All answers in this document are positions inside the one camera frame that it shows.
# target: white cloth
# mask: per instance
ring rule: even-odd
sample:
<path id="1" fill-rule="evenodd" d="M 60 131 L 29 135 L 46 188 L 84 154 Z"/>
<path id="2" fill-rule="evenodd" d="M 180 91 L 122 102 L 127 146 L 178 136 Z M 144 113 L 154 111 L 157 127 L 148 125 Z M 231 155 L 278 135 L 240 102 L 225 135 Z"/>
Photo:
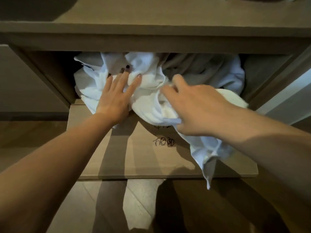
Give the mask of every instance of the white cloth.
<path id="1" fill-rule="evenodd" d="M 210 84 L 215 88 L 223 87 L 224 89 L 217 90 L 228 101 L 247 107 L 247 103 L 235 94 L 242 91 L 244 84 L 244 71 L 237 55 L 175 54 L 165 61 L 167 57 L 167 53 L 83 52 L 75 57 L 75 60 L 83 64 L 83 68 L 74 74 L 75 89 L 89 110 L 95 113 L 108 73 L 115 79 L 122 67 L 130 65 L 128 85 L 138 74 L 142 74 L 142 83 L 131 97 L 130 105 L 139 117 L 152 125 L 173 125 L 176 128 L 181 122 L 159 91 L 177 73 L 183 74 L 190 85 Z M 227 157 L 231 147 L 214 137 L 180 135 L 190 144 L 191 155 L 202 169 L 207 187 L 210 188 L 216 165 L 213 157 Z"/>

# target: painted fingernail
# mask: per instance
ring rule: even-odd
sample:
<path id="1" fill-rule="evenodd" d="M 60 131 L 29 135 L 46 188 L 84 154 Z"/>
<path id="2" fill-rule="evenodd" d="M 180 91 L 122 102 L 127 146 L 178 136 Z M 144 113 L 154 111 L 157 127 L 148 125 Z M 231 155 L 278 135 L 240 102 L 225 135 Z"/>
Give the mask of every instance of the painted fingernail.
<path id="1" fill-rule="evenodd" d="M 126 71 L 126 72 L 129 72 L 129 71 L 130 71 L 130 66 L 129 66 L 129 65 L 126 66 L 125 71 Z"/>

